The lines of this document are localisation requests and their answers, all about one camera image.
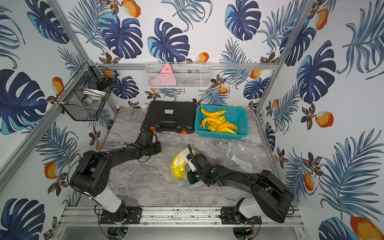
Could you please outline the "clear bag with banana peel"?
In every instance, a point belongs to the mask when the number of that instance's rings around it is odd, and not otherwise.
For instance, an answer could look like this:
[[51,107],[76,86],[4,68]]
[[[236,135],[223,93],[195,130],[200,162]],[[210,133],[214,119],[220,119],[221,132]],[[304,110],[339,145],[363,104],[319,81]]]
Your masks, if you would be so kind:
[[180,151],[172,160],[171,173],[173,175],[174,182],[178,185],[178,188],[183,186],[191,188],[195,184],[187,184],[187,173],[197,173],[196,167],[193,165],[192,160],[187,156],[190,154],[188,148]]

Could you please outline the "green-yellow banana bunch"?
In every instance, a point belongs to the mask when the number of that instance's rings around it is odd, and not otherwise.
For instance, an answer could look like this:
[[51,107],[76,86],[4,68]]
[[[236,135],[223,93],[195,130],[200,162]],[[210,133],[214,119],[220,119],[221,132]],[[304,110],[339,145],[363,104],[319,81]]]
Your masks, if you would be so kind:
[[190,154],[188,148],[180,151],[173,159],[171,164],[171,172],[177,179],[187,178],[187,172],[191,170],[195,172],[197,169],[193,165],[192,160],[188,160],[187,156]]

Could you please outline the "yellow banana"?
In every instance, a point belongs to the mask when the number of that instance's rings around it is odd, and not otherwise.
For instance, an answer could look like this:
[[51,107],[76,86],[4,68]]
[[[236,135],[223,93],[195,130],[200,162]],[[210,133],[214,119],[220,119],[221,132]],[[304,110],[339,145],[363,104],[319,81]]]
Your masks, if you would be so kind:
[[227,134],[233,134],[233,135],[236,135],[237,133],[232,130],[231,128],[222,128],[220,130],[218,130],[218,133],[227,133]]

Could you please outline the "teal plastic basket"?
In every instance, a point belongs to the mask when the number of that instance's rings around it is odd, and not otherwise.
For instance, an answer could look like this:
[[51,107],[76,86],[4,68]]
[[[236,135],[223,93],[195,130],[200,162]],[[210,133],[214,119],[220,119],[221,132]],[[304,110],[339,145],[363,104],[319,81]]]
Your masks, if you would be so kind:
[[195,131],[201,137],[239,140],[248,136],[248,118],[241,108],[201,105],[195,119]]

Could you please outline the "pink triangular object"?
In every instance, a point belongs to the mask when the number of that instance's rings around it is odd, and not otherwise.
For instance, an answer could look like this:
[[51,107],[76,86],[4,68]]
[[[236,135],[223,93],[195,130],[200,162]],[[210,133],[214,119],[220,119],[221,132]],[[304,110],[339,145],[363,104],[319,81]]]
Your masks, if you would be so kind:
[[154,86],[176,86],[177,80],[174,75],[171,64],[166,63],[162,68],[161,72],[156,75],[155,79],[152,81]]

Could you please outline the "aluminium front rail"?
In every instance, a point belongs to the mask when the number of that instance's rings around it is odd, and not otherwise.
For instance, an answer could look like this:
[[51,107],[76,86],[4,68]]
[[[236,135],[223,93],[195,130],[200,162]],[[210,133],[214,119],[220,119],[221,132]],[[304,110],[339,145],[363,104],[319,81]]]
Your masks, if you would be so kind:
[[267,216],[260,216],[259,222],[235,224],[232,207],[131,207],[128,222],[116,224],[106,220],[100,207],[66,207],[60,227],[200,227],[200,228],[245,228],[261,227],[302,227],[304,225],[300,212],[295,211],[279,224]]

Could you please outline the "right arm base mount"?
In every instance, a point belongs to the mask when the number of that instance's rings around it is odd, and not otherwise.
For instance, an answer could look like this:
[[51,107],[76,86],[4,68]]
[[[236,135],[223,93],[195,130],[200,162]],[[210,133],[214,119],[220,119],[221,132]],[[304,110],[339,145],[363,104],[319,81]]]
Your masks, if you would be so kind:
[[234,207],[222,207],[219,218],[223,225],[247,225],[254,226],[255,224],[262,224],[260,216],[246,217],[240,212],[240,205],[243,203],[245,198],[240,198]]

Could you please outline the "black plastic tool case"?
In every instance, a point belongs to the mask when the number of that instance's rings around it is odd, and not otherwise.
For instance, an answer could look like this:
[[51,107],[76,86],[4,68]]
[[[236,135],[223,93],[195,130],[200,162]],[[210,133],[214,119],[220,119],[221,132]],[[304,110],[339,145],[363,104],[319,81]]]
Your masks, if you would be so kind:
[[193,102],[152,101],[144,121],[144,130],[192,134],[197,107]]

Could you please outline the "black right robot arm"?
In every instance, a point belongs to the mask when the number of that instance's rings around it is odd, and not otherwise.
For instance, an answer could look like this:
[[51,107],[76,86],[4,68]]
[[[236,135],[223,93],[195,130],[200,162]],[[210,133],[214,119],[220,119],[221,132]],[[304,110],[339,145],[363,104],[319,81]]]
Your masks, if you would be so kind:
[[267,217],[281,224],[293,208],[293,192],[268,170],[251,174],[230,170],[222,165],[213,166],[202,154],[188,154],[187,160],[196,168],[187,173],[190,184],[202,181],[207,186],[218,184],[247,192]]

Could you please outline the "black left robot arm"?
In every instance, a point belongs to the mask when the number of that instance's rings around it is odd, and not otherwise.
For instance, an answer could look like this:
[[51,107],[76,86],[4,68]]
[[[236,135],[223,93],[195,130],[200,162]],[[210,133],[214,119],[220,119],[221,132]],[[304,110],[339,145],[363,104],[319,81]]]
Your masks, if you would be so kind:
[[157,155],[161,151],[161,142],[151,131],[140,132],[134,143],[124,143],[119,149],[105,152],[88,151],[74,170],[70,185],[91,197],[108,213],[122,218],[125,215],[125,204],[112,192],[108,184],[111,169],[128,161]]

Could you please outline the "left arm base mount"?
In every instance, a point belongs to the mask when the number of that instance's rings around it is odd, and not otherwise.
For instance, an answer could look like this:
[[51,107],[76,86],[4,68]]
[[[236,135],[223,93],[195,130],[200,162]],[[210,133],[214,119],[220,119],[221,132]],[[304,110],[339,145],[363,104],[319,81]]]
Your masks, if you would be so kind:
[[101,225],[138,225],[141,221],[143,209],[140,207],[126,207],[118,209],[116,213],[103,210],[99,223]]

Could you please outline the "orange-yellow banana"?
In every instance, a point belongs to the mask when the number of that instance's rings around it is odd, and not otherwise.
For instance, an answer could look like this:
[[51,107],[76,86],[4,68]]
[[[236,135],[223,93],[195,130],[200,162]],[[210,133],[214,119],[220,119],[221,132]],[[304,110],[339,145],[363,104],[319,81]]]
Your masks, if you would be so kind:
[[216,111],[216,112],[208,112],[204,109],[204,105],[201,105],[201,112],[203,115],[207,117],[220,117],[221,115],[226,113],[226,110]]

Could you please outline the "clear zip-top bag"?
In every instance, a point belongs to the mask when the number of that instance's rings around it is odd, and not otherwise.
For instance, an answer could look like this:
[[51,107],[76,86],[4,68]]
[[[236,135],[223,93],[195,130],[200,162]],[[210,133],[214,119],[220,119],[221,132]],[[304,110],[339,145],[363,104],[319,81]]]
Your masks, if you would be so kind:
[[264,169],[263,151],[254,144],[240,140],[216,140],[213,144],[215,163],[249,174],[260,173]]

